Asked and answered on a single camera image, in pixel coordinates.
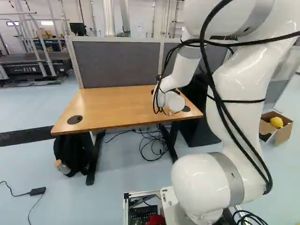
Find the tangled cable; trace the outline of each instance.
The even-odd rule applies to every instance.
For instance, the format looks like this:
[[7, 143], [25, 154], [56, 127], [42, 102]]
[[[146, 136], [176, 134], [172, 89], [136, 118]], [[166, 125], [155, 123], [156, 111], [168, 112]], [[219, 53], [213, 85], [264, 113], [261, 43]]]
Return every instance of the tangled cable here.
[[255, 221], [258, 225], [268, 225], [266, 221], [264, 221], [259, 216], [253, 214], [252, 212], [246, 211], [246, 210], [238, 210], [235, 211], [232, 215], [234, 218], [238, 213], [245, 213], [244, 216], [241, 217], [241, 219], [238, 220], [237, 225], [252, 225], [252, 223], [249, 221], [249, 219]]
[[[109, 143], [110, 141], [112, 141], [117, 136], [119, 136], [121, 134], [128, 133], [128, 132], [134, 132], [136, 134], [141, 134], [143, 136], [143, 138], [141, 139], [140, 144], [139, 144], [139, 152], [140, 152], [142, 158], [145, 159], [146, 161], [149, 161], [149, 162], [157, 161], [168, 151], [167, 143], [166, 143], [166, 141], [163, 137], [163, 134], [161, 132], [161, 128], [159, 127], [158, 124], [157, 124], [155, 130], [150, 130], [149, 127], [146, 130], [143, 130], [143, 129], [127, 130], [127, 131], [118, 133], [115, 136], [113, 136], [111, 139], [109, 139], [108, 141], [103, 141], [103, 142], [104, 143]], [[154, 145], [156, 143], [160, 144], [159, 152], [154, 151]], [[146, 149], [146, 146], [151, 147], [151, 151], [156, 156], [156, 158], [147, 158], [147, 157], [145, 157], [145, 155], [143, 153], [143, 150]]]

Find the yellow ball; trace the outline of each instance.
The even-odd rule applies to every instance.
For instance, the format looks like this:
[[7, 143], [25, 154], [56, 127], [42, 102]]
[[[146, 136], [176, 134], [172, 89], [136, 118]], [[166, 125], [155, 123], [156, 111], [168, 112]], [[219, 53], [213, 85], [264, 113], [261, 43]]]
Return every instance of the yellow ball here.
[[280, 117], [273, 117], [271, 120], [270, 120], [270, 124], [275, 127], [275, 128], [281, 128], [283, 127], [283, 121]]

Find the wooden desk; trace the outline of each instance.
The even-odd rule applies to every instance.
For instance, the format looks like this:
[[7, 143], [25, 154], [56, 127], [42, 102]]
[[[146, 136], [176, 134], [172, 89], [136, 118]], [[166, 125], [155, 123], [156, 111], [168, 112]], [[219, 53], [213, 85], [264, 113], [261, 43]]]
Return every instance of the wooden desk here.
[[[53, 127], [52, 135], [87, 134], [89, 131], [103, 130], [97, 135], [94, 146], [90, 135], [78, 136], [78, 138], [84, 137], [84, 142], [88, 143], [85, 149], [91, 149], [93, 155], [89, 165], [87, 185], [94, 183], [100, 144], [106, 129], [172, 121], [170, 132], [161, 124], [160, 128], [173, 162], [178, 159], [174, 149], [179, 130], [177, 121], [200, 118], [203, 114], [183, 94], [181, 95], [185, 98], [186, 106], [191, 109], [189, 112], [179, 112], [172, 116], [163, 113], [155, 114], [152, 108], [152, 89], [154, 85], [81, 89], [67, 106]], [[82, 116], [82, 120], [73, 125], [68, 124], [68, 119], [73, 116]]]

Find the black floor tape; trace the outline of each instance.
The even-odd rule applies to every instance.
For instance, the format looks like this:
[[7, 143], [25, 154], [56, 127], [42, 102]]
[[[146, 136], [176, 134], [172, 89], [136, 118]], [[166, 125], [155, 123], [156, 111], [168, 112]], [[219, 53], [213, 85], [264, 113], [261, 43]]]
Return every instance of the black floor tape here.
[[48, 126], [0, 133], [0, 147], [54, 139], [55, 136], [50, 133], [52, 128]]

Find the treadmill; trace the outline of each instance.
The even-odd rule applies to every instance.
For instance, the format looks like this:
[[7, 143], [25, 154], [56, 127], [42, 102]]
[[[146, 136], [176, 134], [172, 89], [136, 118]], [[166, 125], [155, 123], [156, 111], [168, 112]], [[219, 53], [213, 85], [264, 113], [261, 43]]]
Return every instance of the treadmill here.
[[[47, 64], [47, 59], [44, 52], [38, 52], [41, 61], [36, 60], [36, 56], [33, 52], [11, 54], [0, 57], [0, 65], [5, 70], [8, 79], [4, 76], [0, 76], [0, 86], [5, 83], [11, 83], [14, 81], [45, 81], [55, 80], [58, 77], [64, 77], [68, 75], [68, 70], [72, 68], [70, 56], [67, 51], [62, 52], [48, 52], [52, 61], [56, 76], [51, 75], [51, 71]], [[48, 76], [43, 77], [42, 71], [38, 65], [38, 62], [42, 62]]]

